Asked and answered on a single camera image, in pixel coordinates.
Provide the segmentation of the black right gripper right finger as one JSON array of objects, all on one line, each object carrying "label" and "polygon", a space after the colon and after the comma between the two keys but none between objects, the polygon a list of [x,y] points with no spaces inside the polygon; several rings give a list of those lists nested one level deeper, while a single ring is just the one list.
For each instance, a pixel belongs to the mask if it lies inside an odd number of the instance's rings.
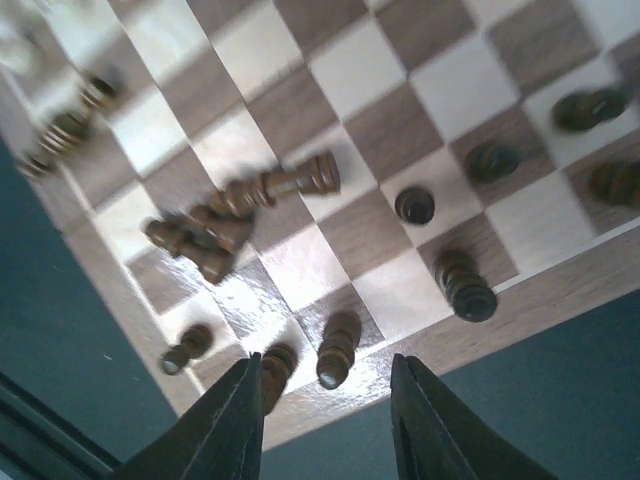
[{"label": "black right gripper right finger", "polygon": [[399,478],[555,477],[492,430],[417,357],[393,357],[390,387]]}]

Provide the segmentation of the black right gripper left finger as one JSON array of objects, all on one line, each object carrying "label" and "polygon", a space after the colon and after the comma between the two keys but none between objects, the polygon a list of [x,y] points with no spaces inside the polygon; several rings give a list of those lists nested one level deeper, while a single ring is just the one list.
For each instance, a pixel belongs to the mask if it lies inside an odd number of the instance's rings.
[{"label": "black right gripper left finger", "polygon": [[257,479],[264,413],[261,355],[237,361],[114,479]]}]

